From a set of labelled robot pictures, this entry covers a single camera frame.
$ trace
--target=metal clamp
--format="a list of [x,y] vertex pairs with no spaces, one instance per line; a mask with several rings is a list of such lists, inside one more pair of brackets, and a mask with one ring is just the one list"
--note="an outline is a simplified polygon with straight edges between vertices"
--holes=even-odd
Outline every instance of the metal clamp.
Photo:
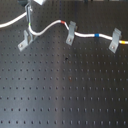
[[26,30],[24,30],[24,40],[18,45],[18,48],[20,51],[23,51],[28,45],[30,45],[37,36],[32,35],[30,32],[27,33]]
[[[31,3],[28,3],[25,6],[25,10],[27,12],[27,21],[28,23],[31,23]],[[34,36],[31,34],[31,32],[28,29],[28,32],[26,30],[24,30],[24,40],[18,45],[18,48],[20,51],[23,51],[28,45],[30,45],[37,36]]]
[[69,25],[69,33],[68,33],[68,37],[66,40],[66,43],[69,45],[72,45],[73,40],[74,40],[74,34],[75,31],[77,30],[77,26],[75,22],[70,21],[70,25]]
[[117,28],[115,28],[114,32],[113,32],[113,35],[112,35],[112,42],[111,44],[109,45],[109,49],[115,53],[117,48],[118,48],[118,45],[119,45],[119,40],[121,39],[121,31],[118,30]]

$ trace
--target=table surface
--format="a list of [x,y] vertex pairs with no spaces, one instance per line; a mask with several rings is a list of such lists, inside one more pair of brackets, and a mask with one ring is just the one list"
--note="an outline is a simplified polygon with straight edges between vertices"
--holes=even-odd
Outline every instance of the table surface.
[[[112,35],[114,28],[128,40],[126,2],[32,2],[32,27],[41,31],[61,19],[76,22],[81,33]],[[24,8],[14,0],[0,1],[0,23]],[[0,30],[1,128],[127,128],[128,45],[113,54],[111,41],[75,37],[67,45],[62,24],[50,28],[20,52],[26,18]]]

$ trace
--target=cable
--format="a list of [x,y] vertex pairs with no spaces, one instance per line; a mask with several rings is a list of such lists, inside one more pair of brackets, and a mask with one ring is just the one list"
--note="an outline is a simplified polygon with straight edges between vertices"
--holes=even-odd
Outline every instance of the cable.
[[[14,20],[12,21],[9,21],[7,23],[4,23],[4,24],[0,24],[0,28],[4,28],[4,27],[7,27],[9,25],[12,25],[13,23],[17,22],[18,20],[22,19],[24,16],[27,15],[27,12],[23,13],[22,15],[18,16],[17,18],[15,18]],[[67,25],[67,23],[65,21],[61,21],[61,20],[57,20],[57,21],[54,21],[53,23],[51,23],[49,26],[47,26],[42,32],[34,32],[31,28],[31,24],[29,23],[29,30],[30,32],[35,35],[35,36],[40,36],[42,34],[44,34],[50,27],[52,27],[53,25],[57,24],[57,23],[62,23],[65,25],[65,27],[67,28],[67,30],[69,30],[69,27]],[[112,40],[112,37],[110,36],[107,36],[107,35],[104,35],[104,34],[82,34],[82,33],[78,33],[78,32],[75,32],[75,35],[78,36],[78,37],[102,37],[102,38],[105,38],[105,39],[108,39],[108,40]],[[128,44],[128,41],[122,41],[120,40],[119,41],[120,44]]]
[[22,19],[23,17],[25,17],[27,15],[27,13],[23,13],[22,15],[18,16],[17,18],[15,18],[14,20],[12,21],[9,21],[7,23],[4,23],[4,24],[0,24],[0,28],[4,28],[4,27],[7,27],[15,22],[17,22],[18,20]]
[[[39,32],[39,33],[34,32],[34,31],[32,30],[32,28],[31,28],[31,24],[29,23],[29,30],[30,30],[30,32],[31,32],[33,35],[40,36],[40,35],[42,35],[45,31],[47,31],[50,27],[52,27],[53,25],[55,25],[55,24],[57,24],[57,23],[62,23],[62,24],[64,24],[65,27],[67,28],[67,30],[69,30],[69,27],[68,27],[67,23],[64,22],[64,21],[61,21],[61,20],[54,21],[54,22],[51,23],[49,26],[47,26],[42,32]],[[108,39],[108,40],[112,40],[112,37],[107,36],[107,35],[104,35],[104,34],[81,34],[81,33],[75,32],[75,35],[78,36],[78,37],[102,37],[102,38],[105,38],[105,39]],[[120,44],[128,44],[128,41],[122,41],[122,40],[120,40],[119,43],[120,43]]]
[[[64,23],[64,25],[67,28],[67,30],[69,30],[69,27],[68,27],[66,22]],[[104,34],[81,34],[81,33],[75,32],[75,35],[78,36],[78,37],[102,37],[102,38],[105,38],[105,39],[108,39],[108,40],[112,40],[112,37],[104,35]],[[120,44],[128,44],[128,41],[120,40],[119,43]]]
[[34,32],[31,28],[31,24],[29,23],[29,31],[35,35],[35,36],[40,36],[42,34],[44,34],[50,27],[52,27],[53,25],[57,24],[57,23],[62,23],[61,20],[57,20],[57,21],[54,21],[53,23],[51,23],[50,25],[48,25],[42,32]]

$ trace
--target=metal surface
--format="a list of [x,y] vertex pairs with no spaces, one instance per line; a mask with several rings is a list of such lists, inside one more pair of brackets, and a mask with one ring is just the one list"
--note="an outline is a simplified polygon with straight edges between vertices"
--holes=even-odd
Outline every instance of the metal surface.
[[[81,33],[128,40],[128,7],[123,2],[33,3],[32,27],[41,31],[61,19]],[[0,23],[24,12],[14,0],[0,1]],[[102,38],[65,43],[57,24],[20,52],[26,18],[0,30],[0,128],[128,128],[128,45],[116,54]]]

